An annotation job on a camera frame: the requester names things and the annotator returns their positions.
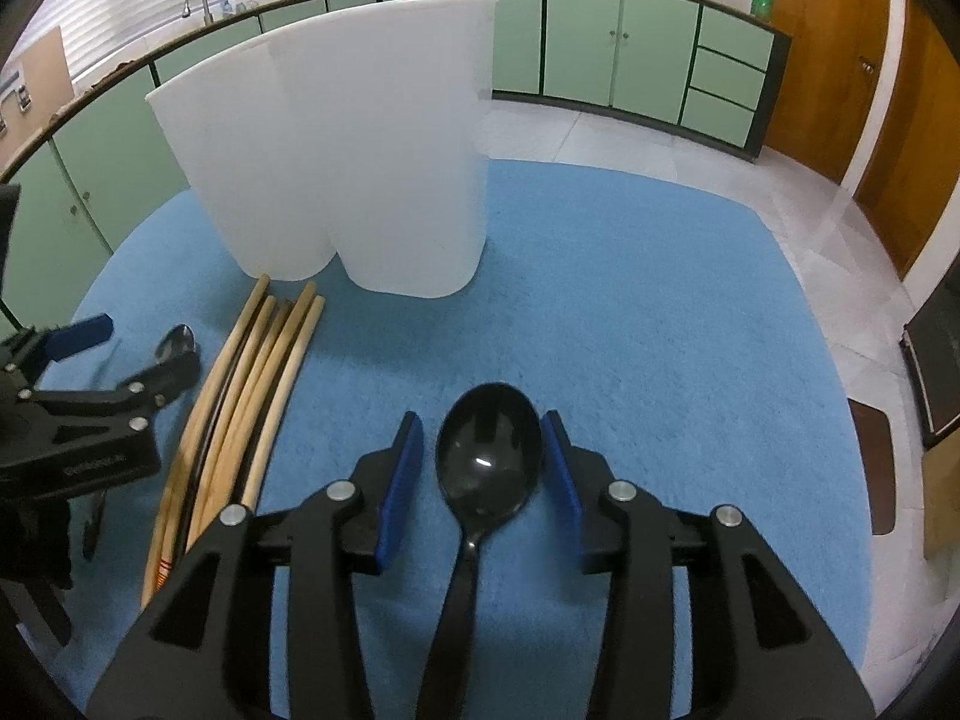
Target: blue table surface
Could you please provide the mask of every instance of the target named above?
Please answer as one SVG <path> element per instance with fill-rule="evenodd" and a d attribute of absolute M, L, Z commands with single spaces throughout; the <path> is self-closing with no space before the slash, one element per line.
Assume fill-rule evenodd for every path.
<path fill-rule="evenodd" d="M 296 506 L 389 445 L 405 410 L 424 420 L 427 455 L 400 556 L 382 577 L 354 579 L 377 717 L 407 718 L 416 704 L 459 536 L 434 442 L 456 398 L 483 381 L 519 386 L 541 413 L 558 409 L 576 445 L 602 452 L 615 474 L 666 505 L 744 509 L 859 664 L 871 531 L 856 434 L 802 288 L 757 216 L 650 178 L 541 163 L 491 162 L 488 199 L 486 250 L 457 295 L 365 292 L 337 259 L 318 276 L 328 304 L 261 498 L 261 512 Z M 112 388 L 150 364 L 177 322 L 194 329 L 208 368 L 252 283 L 195 196 L 179 194 L 121 245 L 78 309 L 109 313 L 114 340 L 53 365 L 44 385 Z M 300 288 L 272 285 L 290 298 Z M 155 422 L 166 459 L 189 400 Z M 76 636 L 49 665 L 79 704 L 136 619 L 164 477 L 110 493 L 93 562 L 75 548 L 67 609 Z M 608 578 L 580 576 L 568 552 L 542 490 L 485 545 L 467 720 L 584 716 Z M 281 576 L 281 616 L 283 588 Z M 677 599 L 682 712 L 690 634 L 681 581 Z M 287 709 L 283 627 L 272 642 L 278 712 Z"/>

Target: silver rivet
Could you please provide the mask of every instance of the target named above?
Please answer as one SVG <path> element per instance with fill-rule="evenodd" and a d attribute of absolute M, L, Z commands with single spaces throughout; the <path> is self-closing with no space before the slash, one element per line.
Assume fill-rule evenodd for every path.
<path fill-rule="evenodd" d="M 339 482 L 331 482 L 328 485 L 326 488 L 326 497 L 331 501 L 349 501 L 356 492 L 357 488 L 354 487 L 352 482 L 341 479 Z"/>
<path fill-rule="evenodd" d="M 232 503 L 220 512 L 220 522 L 229 527 L 239 525 L 245 519 L 247 519 L 247 510 L 238 503 Z"/>
<path fill-rule="evenodd" d="M 614 501 L 627 503 L 627 501 L 632 501 L 637 497 L 637 488 L 630 484 L 630 482 L 624 482 L 618 479 L 610 483 L 610 486 L 607 488 L 607 493 Z"/>
<path fill-rule="evenodd" d="M 743 522 L 743 512 L 736 506 L 720 506 L 716 511 L 717 522 L 726 525 L 728 528 L 736 528 Z"/>

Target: metal spoon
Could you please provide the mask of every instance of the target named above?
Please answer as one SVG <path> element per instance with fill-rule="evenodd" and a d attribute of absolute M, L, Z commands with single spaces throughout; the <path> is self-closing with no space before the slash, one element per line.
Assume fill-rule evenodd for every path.
<path fill-rule="evenodd" d="M 154 350 L 154 361 L 159 365 L 161 362 L 173 360 L 174 357 L 189 351 L 200 351 L 193 337 L 193 330 L 185 324 L 175 324 L 160 339 L 160 343 L 157 343 L 157 348 Z M 83 524 L 83 544 L 80 548 L 85 560 L 93 560 L 93 555 L 97 551 L 106 506 L 107 490 L 100 490 L 99 493 L 93 494 L 93 498 L 90 498 L 89 514 Z"/>
<path fill-rule="evenodd" d="M 458 400 L 437 440 L 437 476 L 461 539 L 416 700 L 416 720 L 460 716 L 467 690 L 480 544 L 536 486 L 544 442 L 522 392 L 483 384 Z"/>

